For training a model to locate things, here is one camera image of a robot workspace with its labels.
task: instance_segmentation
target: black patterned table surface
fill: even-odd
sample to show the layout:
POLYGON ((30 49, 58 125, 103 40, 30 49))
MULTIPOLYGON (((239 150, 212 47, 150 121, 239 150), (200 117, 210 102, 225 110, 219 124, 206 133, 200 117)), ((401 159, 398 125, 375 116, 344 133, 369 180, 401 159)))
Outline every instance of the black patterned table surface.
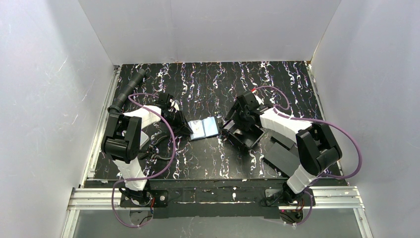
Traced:
MULTIPOLYGON (((188 121, 216 116, 222 121, 233 105, 236 96, 257 86, 278 87, 288 97, 291 108, 285 113, 296 117, 322 119, 314 91, 303 61, 270 62, 207 62, 207 63, 165 63, 124 64, 118 79, 115 97, 121 87, 131 79, 138 69, 144 69, 149 78, 135 92, 157 94, 167 92, 179 101, 188 121)), ((285 105, 285 100, 272 90, 258 92, 265 102, 285 105)), ((153 98, 138 97, 140 104, 151 104, 153 98)), ((138 109, 133 103, 125 103, 124 112, 138 109)), ((156 141, 169 132, 163 123, 155 123, 143 130, 156 141)), ((271 131, 261 139, 249 153, 240 152, 222 136, 189 142, 186 136, 176 137, 176 158, 169 170, 160 179, 253 179, 280 178, 278 170, 269 167, 263 154, 272 146, 271 131)), ((169 157, 171 144, 163 143, 159 155, 169 157)), ((163 169, 167 162, 142 160, 140 162, 147 176, 163 169)), ((329 173, 339 175, 337 165, 329 173)), ((117 166, 100 153, 94 179, 117 180, 120 174, 117 166)))

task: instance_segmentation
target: purple cable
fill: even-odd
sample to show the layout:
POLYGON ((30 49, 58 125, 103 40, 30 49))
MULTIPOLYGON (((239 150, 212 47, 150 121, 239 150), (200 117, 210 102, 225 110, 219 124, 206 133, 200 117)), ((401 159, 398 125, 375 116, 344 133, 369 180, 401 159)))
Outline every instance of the purple cable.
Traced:
POLYGON ((171 138, 172 138, 172 141, 173 141, 173 143, 172 143, 173 147, 172 147, 172 156, 171 156, 171 158, 170 158, 170 160, 169 160, 169 163, 168 163, 168 164, 166 165, 166 167, 165 167, 165 168, 163 168, 160 172, 158 172, 158 173, 156 173, 156 174, 154 174, 154 175, 148 176, 148 177, 144 177, 144 178, 128 178, 128 179, 121 179, 121 180, 118 180, 117 182, 115 182, 115 183, 114 183, 114 185, 112 186, 112 194, 111 194, 111 205, 112 205, 112 211, 114 212, 115 217, 117 218, 117 220, 118 220, 121 224, 125 225, 126 227, 130 227, 130 228, 138 228, 138 227, 142 227, 142 226, 144 226, 145 224, 149 223, 152 219, 148 220, 147 222, 145 222, 145 223, 143 223, 143 224, 141 224, 141 225, 136 225, 136 226, 132 226, 132 225, 129 225, 129 224, 127 224, 127 223, 123 222, 123 221, 122 221, 122 220, 118 217, 118 214, 117 214, 117 212, 116 212, 116 210, 115 210, 115 207, 114 207, 114 193, 115 193, 116 185, 117 185, 117 184, 119 184, 119 183, 122 183, 122 182, 124 182, 124 181, 138 181, 138 180, 145 180, 145 179, 153 179, 153 178, 156 178, 157 176, 159 176, 159 175, 163 174, 163 172, 165 172, 165 171, 166 171, 166 170, 170 167, 170 165, 172 164, 173 159, 175 158, 175 152, 176 152, 176 146, 175 146, 175 135, 174 135, 173 130, 172 130, 172 128, 170 127, 169 123, 168 123, 168 122, 165 120, 165 118, 163 118, 163 117, 162 117, 159 113, 156 113, 155 111, 153 111, 153 110, 151 110, 151 109, 148 109, 147 107, 143 107, 143 105, 141 105, 141 104, 139 104, 139 103, 135 102, 135 101, 134 101, 134 99, 132 99, 132 97, 133 97, 133 96, 137 96, 137 95, 149 95, 149 96, 153 96, 153 97, 157 97, 157 96, 156 96, 156 95, 153 95, 153 94, 149 94, 149 93, 135 93, 135 94, 131 94, 131 95, 129 95, 129 96, 128 96, 128 99, 129 99, 132 103, 134 103, 135 105, 137 105, 137 106, 139 106, 139 107, 141 107, 141 108, 144 108, 144 109, 146 109, 147 111, 149 111, 149 112, 151 112, 151 113, 153 113, 153 114, 157 115, 157 116, 158 116, 158 117, 162 120, 162 122, 166 124, 166 126, 168 127, 169 132, 170 132, 170 134, 171 134, 171 138))
MULTIPOLYGON (((278 104, 274 105, 274 111, 277 113, 277 115, 288 119, 289 118, 288 116, 285 116, 285 115, 279 113, 279 111, 277 111, 277 109, 276 109, 277 106, 280 106, 280 105, 278 105, 278 104)), ((348 132, 346 132, 344 129, 342 129, 341 127, 339 127, 339 126, 337 126, 333 123, 330 123, 330 122, 327 122, 327 121, 324 121, 324 120, 311 119, 311 118, 295 118, 295 117, 290 117, 290 119, 291 120, 306 120, 306 121, 312 121, 312 122, 319 122, 319 123, 327 124, 329 126, 332 126, 335 129, 339 130, 343 134, 345 134, 350 139, 350 141, 353 143, 353 145, 354 145, 354 147, 357 151, 357 155, 359 157, 359 162, 357 164, 357 168, 351 174, 345 175, 345 176, 330 175, 330 174, 326 174, 326 173, 322 173, 321 176, 330 177, 330 178, 334 178, 334 179, 348 179, 348 178, 353 177, 354 175, 356 175, 360 171, 360 168, 362 167, 362 162, 363 162, 363 157, 362 157, 362 152, 360 150, 360 146, 358 145, 356 140, 348 132)))
POLYGON ((276 90, 277 92, 279 92, 283 97, 284 97, 284 99, 286 99, 286 102, 287 102, 287 107, 286 108, 284 108, 284 107, 282 107, 282 106, 280 106, 279 104, 276 104, 276 105, 278 105, 281 109, 283 109, 283 110, 289 110, 289 108, 290 108, 290 102, 289 102, 289 99, 287 99, 287 97, 286 97, 286 95, 280 90, 280 89, 278 89, 278 88, 276 88, 276 87, 273 87, 273 86, 260 86, 260 87, 257 87, 257 88, 255 88, 255 90, 258 90, 258 89, 262 89, 262 88, 271 88, 271 89, 274 89, 274 90, 276 90))

